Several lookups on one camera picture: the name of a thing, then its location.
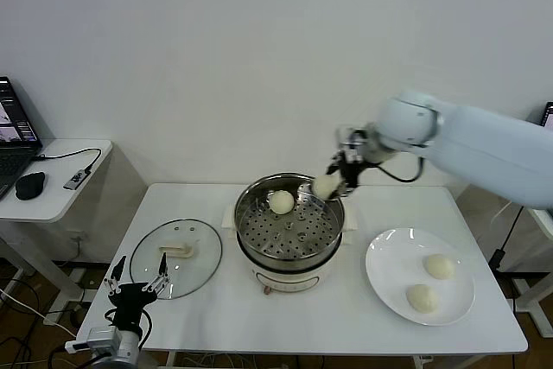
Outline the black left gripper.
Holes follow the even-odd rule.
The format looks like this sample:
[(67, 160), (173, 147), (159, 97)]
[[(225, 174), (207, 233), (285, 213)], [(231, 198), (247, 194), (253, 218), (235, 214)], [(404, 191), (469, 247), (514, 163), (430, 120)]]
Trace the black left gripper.
[(140, 328), (142, 311), (157, 299), (169, 282), (167, 255), (162, 254), (158, 275), (149, 283), (126, 283), (119, 287), (126, 256), (122, 256), (105, 279), (111, 295), (111, 304), (116, 308), (113, 323), (117, 328)]

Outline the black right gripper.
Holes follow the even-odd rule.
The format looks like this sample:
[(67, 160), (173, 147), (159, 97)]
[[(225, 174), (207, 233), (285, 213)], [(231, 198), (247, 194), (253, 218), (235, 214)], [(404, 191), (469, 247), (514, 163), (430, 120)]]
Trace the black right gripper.
[(337, 200), (351, 195), (359, 185), (359, 176), (365, 169), (367, 169), (367, 163), (364, 159), (353, 160), (344, 150), (337, 151), (331, 157), (331, 162), (326, 169), (327, 175), (340, 171), (342, 179), (332, 192), (332, 199)]

